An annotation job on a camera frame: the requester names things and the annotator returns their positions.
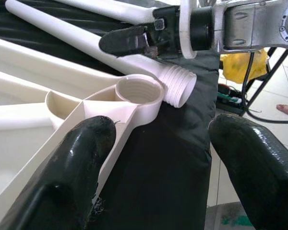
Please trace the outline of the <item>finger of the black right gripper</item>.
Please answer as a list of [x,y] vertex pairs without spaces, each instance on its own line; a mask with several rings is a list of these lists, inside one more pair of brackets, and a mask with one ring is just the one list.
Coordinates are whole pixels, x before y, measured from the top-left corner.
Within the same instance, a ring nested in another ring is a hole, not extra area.
[[111,55],[123,57],[144,54],[149,48],[145,26],[132,26],[110,31],[99,40],[99,48]]

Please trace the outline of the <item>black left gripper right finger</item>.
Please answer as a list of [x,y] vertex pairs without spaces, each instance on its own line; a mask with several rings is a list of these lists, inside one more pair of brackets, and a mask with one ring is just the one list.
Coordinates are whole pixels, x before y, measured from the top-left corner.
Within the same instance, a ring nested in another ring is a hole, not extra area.
[[268,128],[235,115],[218,115],[208,133],[252,225],[288,230],[288,149]]

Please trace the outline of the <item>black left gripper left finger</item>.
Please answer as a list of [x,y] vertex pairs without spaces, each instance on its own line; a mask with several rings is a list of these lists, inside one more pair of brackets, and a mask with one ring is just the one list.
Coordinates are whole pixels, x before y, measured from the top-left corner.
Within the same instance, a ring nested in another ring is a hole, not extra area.
[[116,140],[115,122],[99,115],[74,126],[36,169],[0,230],[83,230],[102,164]]

